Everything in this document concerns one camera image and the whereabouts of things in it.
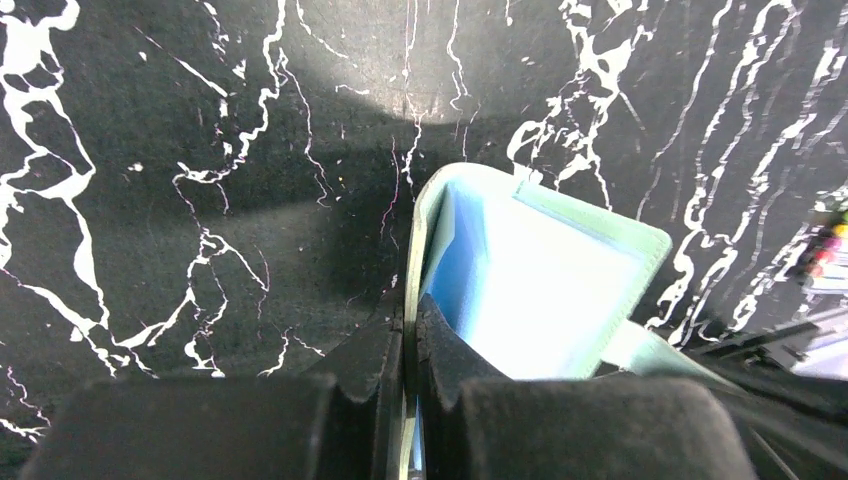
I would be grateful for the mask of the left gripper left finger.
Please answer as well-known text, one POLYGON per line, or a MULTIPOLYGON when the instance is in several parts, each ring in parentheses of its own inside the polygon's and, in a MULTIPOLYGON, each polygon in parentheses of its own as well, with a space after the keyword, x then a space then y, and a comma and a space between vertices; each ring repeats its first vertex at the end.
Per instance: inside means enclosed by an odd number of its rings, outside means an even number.
POLYGON ((375 320, 279 377, 96 383, 24 479, 384 479, 398 469, 402 324, 375 320))

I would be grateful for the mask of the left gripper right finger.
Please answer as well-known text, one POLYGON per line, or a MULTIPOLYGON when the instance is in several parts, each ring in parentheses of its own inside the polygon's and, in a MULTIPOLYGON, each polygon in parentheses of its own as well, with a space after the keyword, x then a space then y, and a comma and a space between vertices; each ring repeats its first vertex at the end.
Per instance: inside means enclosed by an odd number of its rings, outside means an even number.
POLYGON ((678 378, 507 378, 430 296, 415 327, 429 479, 752 479, 729 413, 678 378))

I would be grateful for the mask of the green card holder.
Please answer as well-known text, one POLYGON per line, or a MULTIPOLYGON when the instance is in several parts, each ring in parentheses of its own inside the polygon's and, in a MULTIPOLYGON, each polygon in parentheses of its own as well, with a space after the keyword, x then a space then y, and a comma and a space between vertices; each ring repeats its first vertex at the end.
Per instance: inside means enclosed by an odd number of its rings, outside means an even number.
POLYGON ((660 229, 490 167, 439 169, 415 205, 407 273, 419 417, 406 439, 424 475, 415 340, 423 297, 512 380, 628 375, 707 388, 709 370, 630 319, 670 245, 660 229))

